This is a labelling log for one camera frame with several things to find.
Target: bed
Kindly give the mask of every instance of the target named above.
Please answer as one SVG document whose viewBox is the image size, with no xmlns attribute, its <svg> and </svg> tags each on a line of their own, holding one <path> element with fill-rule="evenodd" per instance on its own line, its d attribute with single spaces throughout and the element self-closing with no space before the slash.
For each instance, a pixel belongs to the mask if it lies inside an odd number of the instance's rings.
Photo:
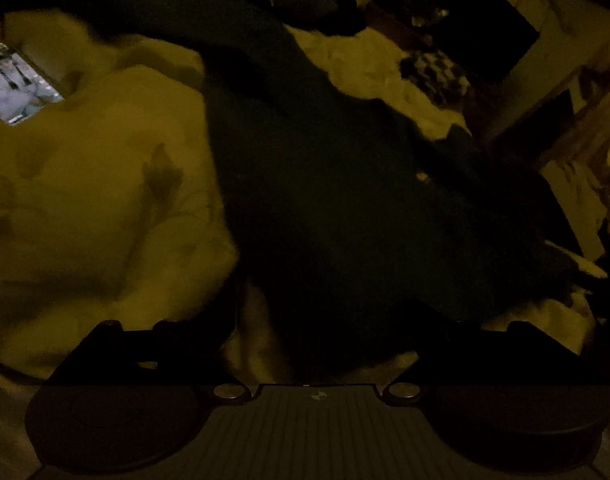
<svg viewBox="0 0 610 480">
<path fill-rule="evenodd" d="M 354 38 L 290 33 L 341 92 L 382 99 L 427 138 L 444 138 L 453 124 L 466 127 L 460 114 L 438 110 L 400 78 L 405 53 L 376 31 Z M 0 123 L 0 226 L 13 227 L 2 232 L 14 236 L 0 238 L 0 262 L 8 262 L 0 266 L 0 480 L 22 480 L 38 467 L 22 423 L 38 382 L 28 378 L 47 378 L 100 320 L 142 330 L 195 315 L 238 254 L 201 113 L 200 56 L 136 35 L 99 41 L 85 23 L 56 10 L 8 14 L 2 39 L 67 96 L 12 133 Z M 68 295 L 35 286 L 37 276 L 58 290 L 66 283 Z M 103 299 L 107 291 L 117 299 Z M 486 328 L 505 330 L 515 319 L 575 352 L 594 325 L 580 290 L 572 308 L 555 300 L 517 305 Z M 290 377 L 253 285 L 223 353 L 251 387 Z M 338 380 L 384 385 L 415 359 L 409 352 Z"/>
</svg>

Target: smartphone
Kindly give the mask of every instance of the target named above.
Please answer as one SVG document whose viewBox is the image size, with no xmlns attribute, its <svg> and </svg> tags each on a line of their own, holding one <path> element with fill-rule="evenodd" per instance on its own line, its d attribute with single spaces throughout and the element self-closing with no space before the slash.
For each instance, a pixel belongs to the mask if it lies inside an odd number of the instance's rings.
<svg viewBox="0 0 610 480">
<path fill-rule="evenodd" d="M 63 96 L 15 50 L 0 43 L 0 119 L 10 126 L 26 121 Z"/>
</svg>

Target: black device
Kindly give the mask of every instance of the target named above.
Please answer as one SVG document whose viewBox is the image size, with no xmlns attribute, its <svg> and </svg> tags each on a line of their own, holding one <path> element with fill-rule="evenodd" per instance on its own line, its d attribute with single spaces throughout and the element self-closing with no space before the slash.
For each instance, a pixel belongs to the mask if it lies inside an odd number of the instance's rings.
<svg viewBox="0 0 610 480">
<path fill-rule="evenodd" d="M 232 318 L 220 330 L 214 312 L 193 333 L 98 325 L 29 404 L 44 464 L 34 480 L 600 478 L 610 387 L 527 323 L 447 326 L 448 343 L 424 346 L 382 394 L 264 384 L 253 395 L 219 361 Z"/>
</svg>

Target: dark blanket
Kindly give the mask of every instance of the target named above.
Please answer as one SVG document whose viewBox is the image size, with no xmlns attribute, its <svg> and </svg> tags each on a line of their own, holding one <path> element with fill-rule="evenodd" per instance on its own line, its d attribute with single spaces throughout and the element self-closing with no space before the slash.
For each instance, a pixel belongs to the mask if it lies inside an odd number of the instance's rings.
<svg viewBox="0 0 610 480">
<path fill-rule="evenodd" d="M 245 0 L 0 0 L 99 33 L 197 50 L 229 228 L 303 378 L 414 347 L 421 305 L 480 322 L 562 298 L 575 264 L 543 243 L 520 178 L 462 130 L 429 142 L 381 100 L 337 91 Z M 421 180 L 423 172 L 429 180 Z"/>
</svg>

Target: ribbed plastic surface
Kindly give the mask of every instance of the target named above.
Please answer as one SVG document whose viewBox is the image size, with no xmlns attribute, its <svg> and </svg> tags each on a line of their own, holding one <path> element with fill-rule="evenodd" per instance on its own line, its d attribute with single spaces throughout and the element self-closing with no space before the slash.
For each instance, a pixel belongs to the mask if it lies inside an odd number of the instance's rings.
<svg viewBox="0 0 610 480">
<path fill-rule="evenodd" d="M 35 480 L 97 479 L 45 468 Z M 384 405 L 370 386 L 265 386 L 245 406 L 217 408 L 174 456 L 121 480 L 524 479 L 452 451 L 414 408 Z M 597 480 L 590 468 L 532 479 Z"/>
</svg>

